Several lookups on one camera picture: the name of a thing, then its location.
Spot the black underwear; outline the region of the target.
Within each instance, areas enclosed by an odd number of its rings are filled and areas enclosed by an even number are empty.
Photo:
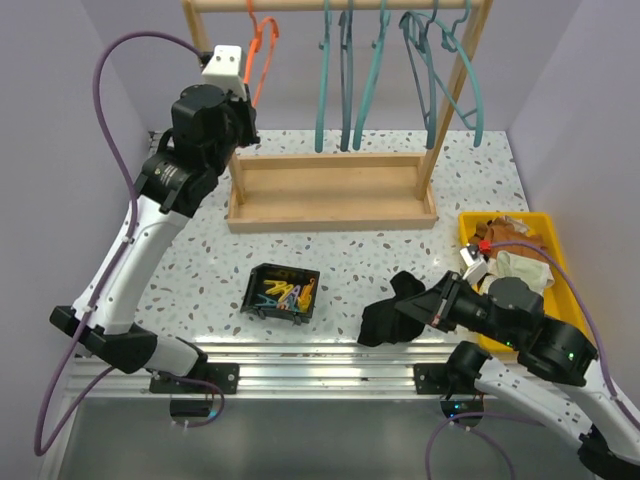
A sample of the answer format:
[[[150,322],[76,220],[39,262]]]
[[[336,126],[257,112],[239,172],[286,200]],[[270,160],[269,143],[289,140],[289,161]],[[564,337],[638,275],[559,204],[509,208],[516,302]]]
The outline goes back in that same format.
[[[396,309],[399,301],[426,291],[425,285],[407,271],[397,273],[390,281],[394,296],[366,306],[357,343],[366,347],[411,342],[419,337],[425,325]]]

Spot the yellow clothespin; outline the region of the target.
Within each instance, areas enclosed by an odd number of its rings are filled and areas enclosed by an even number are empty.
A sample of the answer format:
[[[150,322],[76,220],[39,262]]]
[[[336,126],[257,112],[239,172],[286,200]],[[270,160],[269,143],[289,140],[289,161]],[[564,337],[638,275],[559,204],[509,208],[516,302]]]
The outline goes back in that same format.
[[[293,284],[284,280],[267,279],[263,281],[263,284],[267,286],[266,295],[288,295],[294,289]]]

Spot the orange clothespin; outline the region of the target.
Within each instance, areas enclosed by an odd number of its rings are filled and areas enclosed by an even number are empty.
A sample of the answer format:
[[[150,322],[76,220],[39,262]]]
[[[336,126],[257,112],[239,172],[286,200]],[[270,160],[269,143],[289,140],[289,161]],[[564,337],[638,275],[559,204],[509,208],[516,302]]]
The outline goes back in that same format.
[[[311,279],[309,280],[309,283],[308,283],[308,284],[306,284],[306,285],[303,287],[303,289],[302,289],[302,291],[301,291],[301,293],[300,293],[300,295],[299,295],[299,297],[298,297],[298,300],[299,300],[301,303],[309,303],[309,302],[311,301],[311,298],[312,298],[312,292],[313,292],[313,289],[314,289],[314,285],[315,285],[315,279],[314,279],[314,278],[311,278]]]

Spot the teal clothespin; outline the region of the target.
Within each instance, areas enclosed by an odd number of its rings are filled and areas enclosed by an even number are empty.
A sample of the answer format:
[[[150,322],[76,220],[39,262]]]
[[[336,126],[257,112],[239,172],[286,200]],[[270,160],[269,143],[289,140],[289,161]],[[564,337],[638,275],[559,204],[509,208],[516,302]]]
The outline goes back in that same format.
[[[278,304],[279,302],[276,299],[264,294],[258,294],[255,302],[255,306],[260,308],[275,308]]]

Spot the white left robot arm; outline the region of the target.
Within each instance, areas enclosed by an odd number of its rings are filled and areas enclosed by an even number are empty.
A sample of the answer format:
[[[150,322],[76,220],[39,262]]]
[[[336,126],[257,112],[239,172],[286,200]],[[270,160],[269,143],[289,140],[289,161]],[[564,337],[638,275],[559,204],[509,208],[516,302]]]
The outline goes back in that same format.
[[[186,88],[171,117],[134,183],[135,203],[107,258],[72,305],[54,308],[50,322],[115,369],[169,373],[193,393],[207,383],[205,354],[140,327],[135,311],[165,251],[217,187],[232,154],[260,139],[250,95],[213,85]]]

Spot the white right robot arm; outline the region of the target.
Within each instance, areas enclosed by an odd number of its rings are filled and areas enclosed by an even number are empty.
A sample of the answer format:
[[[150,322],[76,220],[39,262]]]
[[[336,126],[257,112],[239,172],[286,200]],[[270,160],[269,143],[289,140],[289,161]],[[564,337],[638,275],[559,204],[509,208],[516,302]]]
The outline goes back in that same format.
[[[639,429],[612,393],[596,347],[578,328],[546,315],[542,296],[520,279],[494,281],[477,293],[457,273],[399,301],[396,310],[443,332],[462,326],[512,348],[530,374],[555,385],[558,397],[526,380],[478,344],[462,341],[446,362],[451,389],[475,389],[502,399],[576,449],[580,462],[602,479],[639,476]]]

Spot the pale green underwear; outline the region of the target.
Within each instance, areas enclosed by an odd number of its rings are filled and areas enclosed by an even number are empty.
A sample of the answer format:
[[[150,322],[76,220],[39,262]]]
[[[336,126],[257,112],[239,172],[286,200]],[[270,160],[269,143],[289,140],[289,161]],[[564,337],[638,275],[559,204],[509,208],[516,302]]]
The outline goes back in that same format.
[[[555,283],[548,263],[505,250],[499,251],[495,258],[488,261],[488,268],[488,274],[480,287],[482,294],[487,293],[491,284],[501,278],[518,278],[539,295],[543,295]]]

